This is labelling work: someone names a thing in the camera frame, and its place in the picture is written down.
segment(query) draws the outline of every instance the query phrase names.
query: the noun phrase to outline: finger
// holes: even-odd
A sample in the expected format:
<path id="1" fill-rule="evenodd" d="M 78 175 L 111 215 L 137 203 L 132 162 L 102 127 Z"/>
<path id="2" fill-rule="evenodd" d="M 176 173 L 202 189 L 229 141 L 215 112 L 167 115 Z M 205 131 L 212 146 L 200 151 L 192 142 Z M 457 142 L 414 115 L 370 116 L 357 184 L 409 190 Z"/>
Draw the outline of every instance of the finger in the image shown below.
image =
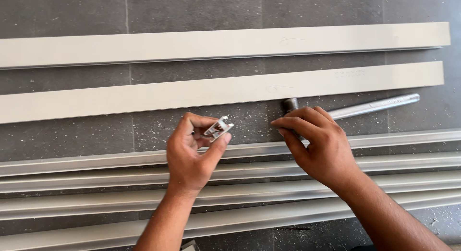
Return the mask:
<path id="1" fill-rule="evenodd" d="M 201 159 L 216 165 L 223 156 L 224 151 L 226 151 L 227 144 L 231 138 L 232 135 L 230 133 L 224 133 L 224 135 L 218 137 L 211 144 L 210 148 L 202 154 Z"/>
<path id="2" fill-rule="evenodd" d="M 294 110 L 292 112 L 288 112 L 285 117 L 300 117 L 305 121 L 308 121 L 317 127 L 325 127 L 329 124 L 328 119 L 326 119 L 322 114 L 315 111 L 311 107 L 304 107 L 301 109 Z"/>
<path id="3" fill-rule="evenodd" d="M 212 138 L 209 137 L 200 137 L 197 139 L 197 148 L 209 147 L 211 145 Z"/>
<path id="4" fill-rule="evenodd" d="M 301 161 L 308 157 L 308 150 L 293 132 L 285 128 L 279 128 L 279 133 L 284 137 L 288 149 L 290 149 L 291 154 L 293 154 L 296 160 Z"/>
<path id="5" fill-rule="evenodd" d="M 326 110 L 322 109 L 319 106 L 315 106 L 314 110 L 317 111 L 318 113 L 322 114 L 325 118 L 327 118 L 331 122 L 333 122 L 333 124 L 336 124 L 336 121 L 331 117 L 331 115 L 328 112 L 326 112 Z"/>
<path id="6" fill-rule="evenodd" d="M 194 128 L 209 128 L 217 120 L 218 118 L 202 117 L 192 112 L 186 112 L 173 133 L 190 135 Z"/>
<path id="7" fill-rule="evenodd" d="M 271 125 L 295 130 L 312 143 L 320 138 L 320 128 L 300 117 L 278 118 L 271 122 Z"/>

